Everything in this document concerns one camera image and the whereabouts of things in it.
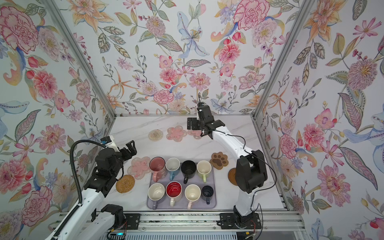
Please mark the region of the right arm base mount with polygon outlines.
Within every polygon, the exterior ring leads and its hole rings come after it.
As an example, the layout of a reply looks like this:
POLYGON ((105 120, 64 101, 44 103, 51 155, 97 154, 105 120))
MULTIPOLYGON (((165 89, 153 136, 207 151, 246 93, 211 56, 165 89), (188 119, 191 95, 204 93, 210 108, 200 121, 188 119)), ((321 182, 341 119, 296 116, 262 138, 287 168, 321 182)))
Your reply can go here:
POLYGON ((236 208, 231 213, 220 213, 217 225, 222 230, 261 230, 262 221, 255 211, 242 216, 236 208))

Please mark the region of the brown paw print coaster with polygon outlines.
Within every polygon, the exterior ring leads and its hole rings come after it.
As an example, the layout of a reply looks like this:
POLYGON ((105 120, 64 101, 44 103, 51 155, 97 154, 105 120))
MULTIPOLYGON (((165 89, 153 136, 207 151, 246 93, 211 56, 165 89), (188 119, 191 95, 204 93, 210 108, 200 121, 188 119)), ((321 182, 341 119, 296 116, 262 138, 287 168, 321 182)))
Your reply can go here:
POLYGON ((228 156, 223 152, 213 153, 210 159, 210 163, 215 169, 221 170, 223 167, 228 166, 228 156))

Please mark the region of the round beige patterned coaster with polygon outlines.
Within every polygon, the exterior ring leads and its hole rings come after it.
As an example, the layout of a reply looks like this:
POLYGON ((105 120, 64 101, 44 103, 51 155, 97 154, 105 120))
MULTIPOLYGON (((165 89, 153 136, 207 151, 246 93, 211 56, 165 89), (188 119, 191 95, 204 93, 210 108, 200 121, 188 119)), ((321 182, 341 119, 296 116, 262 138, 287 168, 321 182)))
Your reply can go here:
POLYGON ((161 140, 163 136, 164 136, 164 133, 161 130, 152 130, 148 135, 149 140, 153 142, 157 142, 161 140))

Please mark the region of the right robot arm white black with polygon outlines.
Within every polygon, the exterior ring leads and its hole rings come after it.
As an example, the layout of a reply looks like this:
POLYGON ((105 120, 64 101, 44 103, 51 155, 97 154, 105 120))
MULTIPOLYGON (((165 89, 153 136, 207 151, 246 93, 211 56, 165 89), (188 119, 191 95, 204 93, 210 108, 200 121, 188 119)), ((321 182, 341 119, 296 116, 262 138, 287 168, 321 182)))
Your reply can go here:
POLYGON ((249 221, 254 214, 255 196, 268 180, 263 152, 248 148, 244 137, 233 135, 222 121, 214 119, 210 107, 201 102, 198 103, 197 117, 188 118, 187 129, 200 130, 202 137, 209 136, 237 160, 235 180, 240 191, 234 217, 241 223, 249 221))

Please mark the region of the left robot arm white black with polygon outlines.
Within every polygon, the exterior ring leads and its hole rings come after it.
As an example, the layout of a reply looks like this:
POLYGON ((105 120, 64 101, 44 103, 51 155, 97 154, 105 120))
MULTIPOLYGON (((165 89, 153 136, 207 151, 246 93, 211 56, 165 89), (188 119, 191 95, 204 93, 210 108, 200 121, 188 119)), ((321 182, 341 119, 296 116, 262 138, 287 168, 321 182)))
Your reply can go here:
POLYGON ((135 141, 130 141, 124 148, 119 148, 113 136, 101 139, 100 143, 92 140, 78 140, 70 148, 70 166, 74 175, 78 201, 67 213, 58 227, 48 236, 49 240, 97 240, 109 235, 112 230, 137 228, 140 218, 126 215, 122 206, 107 204, 101 212, 98 206, 104 201, 123 172, 124 163, 137 154, 135 141), (77 145, 90 143, 101 147, 95 161, 96 166, 91 176, 80 185, 77 175, 74 152, 77 145))

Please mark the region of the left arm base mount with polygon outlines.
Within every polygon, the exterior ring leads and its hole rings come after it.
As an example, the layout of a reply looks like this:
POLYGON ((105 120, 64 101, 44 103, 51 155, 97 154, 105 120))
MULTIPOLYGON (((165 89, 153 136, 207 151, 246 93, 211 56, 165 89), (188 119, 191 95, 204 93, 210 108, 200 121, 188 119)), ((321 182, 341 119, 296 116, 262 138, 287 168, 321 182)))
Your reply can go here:
POLYGON ((137 230, 139 228, 141 215, 124 213, 122 206, 108 204, 102 208, 101 212, 110 213, 114 216, 114 224, 112 225, 114 230, 121 228, 125 230, 137 230))

